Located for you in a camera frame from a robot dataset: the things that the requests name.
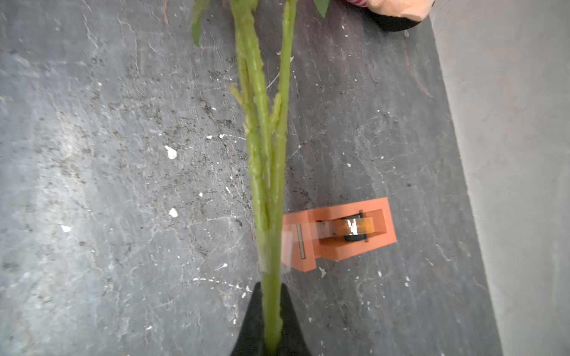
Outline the artificial pink flower bouquet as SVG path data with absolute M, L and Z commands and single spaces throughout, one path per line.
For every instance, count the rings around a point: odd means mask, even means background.
M 255 29 L 257 1 L 231 1 L 238 86 L 230 90 L 244 115 L 255 234 L 261 267 L 265 355 L 277 355 L 281 319 L 281 245 L 289 85 L 296 1 L 285 1 L 282 17 L 278 91 L 269 98 L 264 61 Z

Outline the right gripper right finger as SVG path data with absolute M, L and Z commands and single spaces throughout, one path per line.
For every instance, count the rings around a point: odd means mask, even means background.
M 281 285 L 281 319 L 283 326 L 281 340 L 278 345 L 278 355 L 311 356 L 312 354 L 304 339 L 288 287 L 284 283 Z

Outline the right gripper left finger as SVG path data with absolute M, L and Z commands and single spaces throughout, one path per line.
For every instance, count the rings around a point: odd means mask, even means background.
M 264 314 L 262 308 L 261 283 L 257 282 L 252 292 L 246 310 L 243 325 L 231 356 L 263 356 L 264 345 Z

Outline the orange tape dispenser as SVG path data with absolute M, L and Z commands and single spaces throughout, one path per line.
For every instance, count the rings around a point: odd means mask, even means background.
M 387 197 L 285 214 L 281 262 L 308 272 L 318 259 L 343 261 L 397 241 Z

